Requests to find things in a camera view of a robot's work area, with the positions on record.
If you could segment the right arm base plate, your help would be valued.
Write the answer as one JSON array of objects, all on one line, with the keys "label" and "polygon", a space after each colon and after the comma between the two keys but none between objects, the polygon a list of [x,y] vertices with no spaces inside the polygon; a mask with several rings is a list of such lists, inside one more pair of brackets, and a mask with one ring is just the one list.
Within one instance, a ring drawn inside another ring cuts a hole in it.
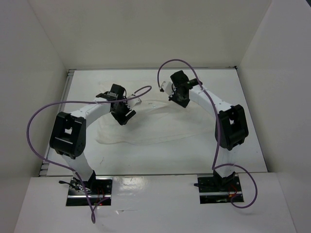
[{"label": "right arm base plate", "polygon": [[198,188],[201,204],[244,202],[238,175],[224,186],[217,186],[212,174],[198,175],[194,184]]}]

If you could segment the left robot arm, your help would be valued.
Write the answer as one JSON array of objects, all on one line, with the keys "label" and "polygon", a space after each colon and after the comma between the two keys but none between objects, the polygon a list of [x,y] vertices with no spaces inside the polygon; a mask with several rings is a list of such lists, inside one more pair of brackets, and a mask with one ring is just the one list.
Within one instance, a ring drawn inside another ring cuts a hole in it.
[{"label": "left robot arm", "polygon": [[136,112],[133,108],[141,104],[135,94],[125,97],[124,87],[113,84],[110,91],[99,93],[94,104],[87,104],[71,113],[60,112],[56,116],[50,138],[50,147],[73,169],[75,182],[86,194],[96,190],[96,174],[84,155],[86,130],[100,117],[111,114],[120,124],[125,125]]}]

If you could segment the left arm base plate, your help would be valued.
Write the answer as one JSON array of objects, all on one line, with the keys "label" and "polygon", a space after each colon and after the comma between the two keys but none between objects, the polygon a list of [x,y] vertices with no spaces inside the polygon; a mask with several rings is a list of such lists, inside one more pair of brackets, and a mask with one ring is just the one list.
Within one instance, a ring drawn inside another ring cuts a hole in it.
[{"label": "left arm base plate", "polygon": [[[93,188],[86,188],[91,205],[110,206],[113,186],[112,177],[97,177],[94,185]],[[88,206],[84,189],[75,178],[71,178],[69,182],[66,206]]]}]

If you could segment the white tank top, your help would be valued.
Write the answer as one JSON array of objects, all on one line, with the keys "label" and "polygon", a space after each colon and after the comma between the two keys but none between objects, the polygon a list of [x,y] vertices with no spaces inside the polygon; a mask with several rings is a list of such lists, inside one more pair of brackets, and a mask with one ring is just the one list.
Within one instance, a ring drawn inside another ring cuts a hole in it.
[{"label": "white tank top", "polygon": [[156,82],[121,81],[130,94],[151,85],[152,90],[141,97],[142,103],[134,110],[136,114],[121,126],[111,114],[102,116],[97,123],[96,141],[100,144],[121,142],[148,145],[177,140],[202,133],[214,133],[215,118],[202,107],[190,102],[186,108],[169,101],[159,92]]}]

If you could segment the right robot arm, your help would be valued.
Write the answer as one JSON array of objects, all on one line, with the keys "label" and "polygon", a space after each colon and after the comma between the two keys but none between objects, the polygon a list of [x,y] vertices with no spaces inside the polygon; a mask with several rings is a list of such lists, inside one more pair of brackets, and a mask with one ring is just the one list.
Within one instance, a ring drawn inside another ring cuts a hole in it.
[{"label": "right robot arm", "polygon": [[198,79],[190,80],[181,70],[163,82],[161,90],[168,94],[169,101],[186,108],[192,101],[210,114],[215,115],[215,139],[217,155],[212,164],[213,186],[225,190],[233,181],[236,147],[249,135],[244,108],[232,105],[210,92]]}]

